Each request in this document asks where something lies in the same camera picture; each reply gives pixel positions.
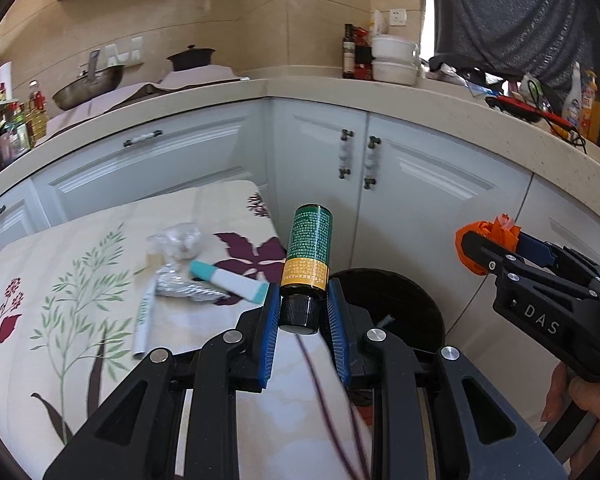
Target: plastic bag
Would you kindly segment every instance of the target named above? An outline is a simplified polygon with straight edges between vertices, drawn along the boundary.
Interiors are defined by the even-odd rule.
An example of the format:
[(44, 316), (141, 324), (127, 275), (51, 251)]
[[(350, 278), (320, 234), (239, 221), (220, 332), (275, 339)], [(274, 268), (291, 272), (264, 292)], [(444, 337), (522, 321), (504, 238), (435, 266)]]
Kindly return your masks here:
[(193, 222), (167, 227), (146, 240), (149, 254), (161, 254), (167, 263), (195, 258), (202, 250), (202, 233)]

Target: sauce bottle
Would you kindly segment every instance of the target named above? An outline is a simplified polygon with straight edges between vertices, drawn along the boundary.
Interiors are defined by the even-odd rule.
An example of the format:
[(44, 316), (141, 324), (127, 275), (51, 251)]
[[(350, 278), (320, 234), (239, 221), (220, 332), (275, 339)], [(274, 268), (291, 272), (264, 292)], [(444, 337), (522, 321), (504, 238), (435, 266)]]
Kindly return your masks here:
[(355, 78), (356, 68), (356, 40), (353, 37), (353, 24), (344, 26), (344, 38), (342, 38), (342, 77), (344, 79)]
[(321, 205), (296, 210), (280, 283), (278, 326), (286, 332), (318, 331), (320, 308), (327, 299), (332, 224), (331, 212)]

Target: person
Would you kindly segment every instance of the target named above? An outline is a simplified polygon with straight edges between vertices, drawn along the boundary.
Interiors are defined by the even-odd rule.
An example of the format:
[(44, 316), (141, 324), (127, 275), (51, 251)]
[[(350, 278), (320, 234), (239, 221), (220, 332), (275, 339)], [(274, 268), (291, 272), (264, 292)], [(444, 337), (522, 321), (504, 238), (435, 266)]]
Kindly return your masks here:
[(567, 388), (571, 399), (581, 410), (593, 412), (598, 418), (589, 438), (570, 459), (570, 478), (577, 478), (600, 450), (600, 383), (588, 383), (575, 377), (568, 384), (567, 367), (564, 363), (558, 364), (551, 376), (551, 386), (540, 420), (552, 422), (560, 418), (562, 394)]

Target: teal cap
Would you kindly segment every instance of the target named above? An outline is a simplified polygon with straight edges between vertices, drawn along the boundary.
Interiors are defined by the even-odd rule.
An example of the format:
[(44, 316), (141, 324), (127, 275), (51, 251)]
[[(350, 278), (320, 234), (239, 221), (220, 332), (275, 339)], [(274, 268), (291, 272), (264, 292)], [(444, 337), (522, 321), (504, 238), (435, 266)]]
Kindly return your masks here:
[(204, 264), (197, 260), (193, 260), (189, 266), (189, 272), (196, 278), (200, 278), (205, 282), (211, 281), (211, 276), (216, 272), (217, 267), (209, 264)]

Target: drawer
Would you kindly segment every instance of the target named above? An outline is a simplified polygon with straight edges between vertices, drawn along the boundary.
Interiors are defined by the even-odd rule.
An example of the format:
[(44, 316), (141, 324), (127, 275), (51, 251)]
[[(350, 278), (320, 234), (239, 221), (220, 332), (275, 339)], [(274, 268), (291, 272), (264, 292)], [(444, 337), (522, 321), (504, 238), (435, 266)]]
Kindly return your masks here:
[(52, 224), (220, 180), (266, 184), (262, 103), (143, 124), (67, 155), (33, 177)]

